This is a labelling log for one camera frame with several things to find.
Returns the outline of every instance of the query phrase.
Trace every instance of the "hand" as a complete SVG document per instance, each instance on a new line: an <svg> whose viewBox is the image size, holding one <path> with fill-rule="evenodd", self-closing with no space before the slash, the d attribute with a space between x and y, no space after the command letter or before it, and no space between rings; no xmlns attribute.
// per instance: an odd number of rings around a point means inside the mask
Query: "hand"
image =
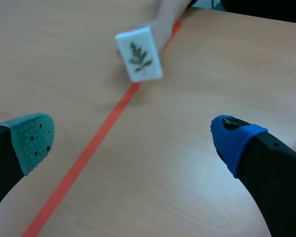
<svg viewBox="0 0 296 237"><path fill-rule="evenodd" d="M163 50L163 47L165 46L167 41L171 38L172 24L169 23L168 21L165 21L159 18L152 21L145 21L136 25L131 25L126 31L133 31L145 26L150 26L155 45L160 55ZM117 55L122 60L119 51L117 50L116 52L117 52Z"/></svg>

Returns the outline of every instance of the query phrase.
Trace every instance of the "red stripe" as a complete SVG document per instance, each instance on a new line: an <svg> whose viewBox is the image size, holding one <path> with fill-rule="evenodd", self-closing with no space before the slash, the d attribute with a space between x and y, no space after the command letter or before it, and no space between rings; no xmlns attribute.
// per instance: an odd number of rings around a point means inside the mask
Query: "red stripe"
<svg viewBox="0 0 296 237"><path fill-rule="evenodd" d="M179 31L179 28L180 28L179 23L177 23L173 27L172 38ZM167 44L164 47L164 50L167 48L169 43L170 41L167 42ZM133 83L129 86L128 90L125 92L125 94L122 96L120 101L111 111L109 116L105 119L100 129L97 131L97 133L91 139L89 144L79 155L78 159L72 165L71 169L68 171L65 177L60 181L57 188L48 198L47 202L38 212L34 220L30 223L30 225L24 231L24 233L22 234L22 237L33 237L38 235L38 233L43 228L47 220L50 218L51 214L55 211L55 209L57 208L61 200L64 198L64 196L66 195L66 193L68 192L68 190L70 189L74 181L77 179L78 175L86 166L89 159L95 153L99 145L102 143L106 135L109 133L110 129L113 127L114 123L122 114L125 107L129 103L129 101L132 99L133 95L136 93L139 87L140 87L140 83Z"/></svg>

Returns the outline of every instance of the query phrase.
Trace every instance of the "wooden table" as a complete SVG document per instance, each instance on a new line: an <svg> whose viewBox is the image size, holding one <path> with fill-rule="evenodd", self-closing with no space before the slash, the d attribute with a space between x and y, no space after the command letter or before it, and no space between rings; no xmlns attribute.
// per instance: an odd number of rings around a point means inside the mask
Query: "wooden table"
<svg viewBox="0 0 296 237"><path fill-rule="evenodd" d="M0 205L20 236L129 85L113 36L144 0L0 1L0 121L46 112L48 158ZM189 10L39 236L269 237L259 209L217 156L211 120L229 114L296 144L296 24Z"/></svg>

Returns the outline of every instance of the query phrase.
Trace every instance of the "white tile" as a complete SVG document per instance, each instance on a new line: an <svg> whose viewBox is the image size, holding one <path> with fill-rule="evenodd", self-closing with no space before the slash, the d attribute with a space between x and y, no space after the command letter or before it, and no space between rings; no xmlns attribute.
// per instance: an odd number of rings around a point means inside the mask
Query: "white tile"
<svg viewBox="0 0 296 237"><path fill-rule="evenodd" d="M149 26L118 34L115 39L132 82L162 78L158 51Z"/></svg>

